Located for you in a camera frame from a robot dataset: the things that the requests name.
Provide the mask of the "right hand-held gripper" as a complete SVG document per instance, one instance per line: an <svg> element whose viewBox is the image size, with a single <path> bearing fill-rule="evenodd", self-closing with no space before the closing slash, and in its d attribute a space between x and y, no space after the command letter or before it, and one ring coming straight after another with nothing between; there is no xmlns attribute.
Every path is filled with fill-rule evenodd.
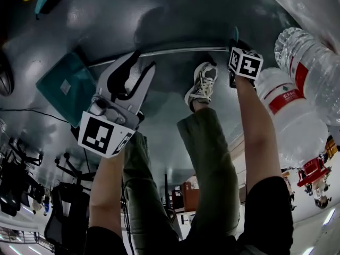
<svg viewBox="0 0 340 255"><path fill-rule="evenodd" d="M255 88L254 82L258 79L264 59L247 43L235 39L229 41L229 87L235 89L235 77L246 78Z"/></svg>

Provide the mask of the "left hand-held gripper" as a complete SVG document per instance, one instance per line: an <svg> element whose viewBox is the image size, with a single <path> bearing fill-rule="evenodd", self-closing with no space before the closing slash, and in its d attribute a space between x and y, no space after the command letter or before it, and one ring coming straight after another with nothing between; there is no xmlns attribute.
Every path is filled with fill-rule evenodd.
<svg viewBox="0 0 340 255"><path fill-rule="evenodd" d="M151 62L126 95L125 83L140 55L139 50L123 55L100 75L90 108L82 113L78 145L109 158L134 135L142 121L140 107L156 72L156 63Z"/></svg>

